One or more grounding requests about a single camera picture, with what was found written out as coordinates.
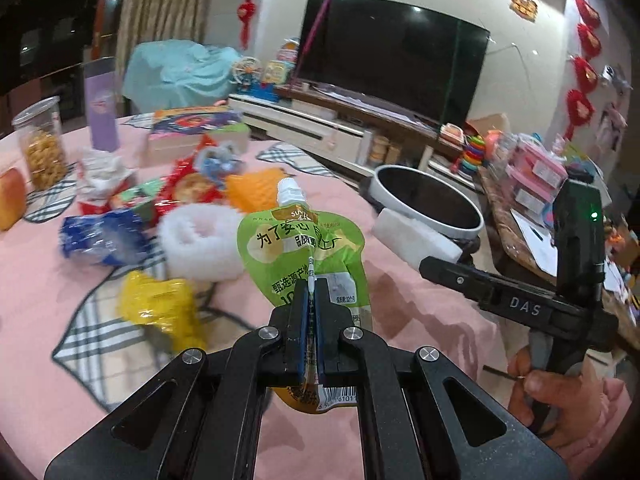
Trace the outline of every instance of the plaid pattern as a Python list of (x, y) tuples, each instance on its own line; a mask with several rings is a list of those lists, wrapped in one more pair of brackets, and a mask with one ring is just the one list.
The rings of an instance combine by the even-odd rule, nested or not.
[[(140, 266), (116, 268), (79, 305), (51, 357), (69, 371), (106, 410), (115, 409), (164, 367), (173, 356), (151, 346), (141, 327), (118, 315), (118, 297), (126, 275), (141, 269), (156, 280), (167, 279), (165, 257), (157, 238)], [(214, 285), (194, 288), (208, 352), (222, 350), (252, 327), (208, 308)]]
[(335, 177), (332, 171), (329, 171), (313, 157), (286, 142), (276, 142), (270, 148), (258, 153), (255, 158), (266, 162), (284, 162), (303, 173)]
[(154, 113), (134, 115), (122, 124), (135, 126), (136, 128), (144, 128), (145, 130), (152, 130), (154, 127), (154, 115)]
[(25, 221), (42, 224), (62, 215), (76, 198), (75, 164), (69, 165), (68, 173), (57, 184), (44, 191), (31, 191), (27, 195)]

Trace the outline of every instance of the human hand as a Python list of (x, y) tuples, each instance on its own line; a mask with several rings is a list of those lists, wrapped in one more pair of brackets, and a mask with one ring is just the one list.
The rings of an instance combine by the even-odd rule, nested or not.
[(589, 358), (584, 359), (579, 377), (564, 377), (559, 374), (531, 370), (531, 356), (526, 346), (509, 362), (507, 371), (518, 380), (511, 393), (509, 412), (525, 426), (533, 422), (533, 412), (525, 402), (525, 394), (535, 400), (560, 408), (553, 435), (545, 439), (546, 444), (557, 449), (587, 436), (600, 418), (603, 384), (596, 376)]

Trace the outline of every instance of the silver screw head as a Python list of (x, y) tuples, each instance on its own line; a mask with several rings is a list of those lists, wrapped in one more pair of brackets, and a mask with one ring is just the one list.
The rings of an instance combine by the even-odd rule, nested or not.
[(258, 330), (258, 335), (262, 339), (276, 339), (280, 332), (274, 326), (263, 326), (260, 330)]
[(347, 339), (360, 339), (362, 337), (362, 330), (360, 330), (357, 326), (349, 326), (344, 329), (342, 332)]
[(433, 346), (423, 346), (420, 348), (420, 352), (418, 354), (420, 355), (420, 359), (430, 363), (437, 361), (440, 357), (440, 352), (438, 352), (438, 349)]
[(194, 365), (202, 361), (202, 352), (197, 348), (189, 348), (182, 354), (182, 360), (188, 365)]

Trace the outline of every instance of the white wall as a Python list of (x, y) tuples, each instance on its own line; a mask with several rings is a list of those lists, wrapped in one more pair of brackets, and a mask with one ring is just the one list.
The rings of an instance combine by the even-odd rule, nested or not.
[[(258, 25), (261, 0), (252, 0), (258, 7), (256, 15), (251, 21), (250, 43), (255, 40), (255, 31)], [(205, 31), (205, 43), (220, 46), (232, 46), (240, 50), (241, 22), (236, 11), (244, 0), (210, 0), (209, 16)]]
[[(248, 54), (263, 61), (273, 59), (285, 38), (298, 36), (306, 0), (254, 0), (258, 13), (252, 23)], [(476, 96), (469, 118), (497, 112), (508, 115), (513, 131), (538, 132), (542, 136), (564, 131), (566, 118), (564, 95), (574, 85), (568, 52), (575, 52), (577, 10), (574, 0), (536, 0), (539, 5), (535, 23), (521, 19), (509, 9), (510, 0), (396, 0), (438, 10), (486, 28), (491, 32)], [(604, 52), (594, 67), (620, 62), (630, 77), (628, 41), (618, 22), (608, 16), (604, 3), (589, 0), (603, 9), (600, 27)], [(212, 0), (207, 42), (238, 47), (240, 22), (236, 8), (242, 0)], [(609, 100), (596, 95), (593, 103), (600, 110)], [(589, 136), (596, 127), (576, 130), (576, 139)]]

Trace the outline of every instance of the white cap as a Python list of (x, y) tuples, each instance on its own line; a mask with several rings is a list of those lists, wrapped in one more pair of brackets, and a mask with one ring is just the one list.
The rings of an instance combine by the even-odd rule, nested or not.
[(284, 207), (291, 204), (308, 205), (305, 193), (291, 177), (283, 178), (278, 183), (278, 205)]

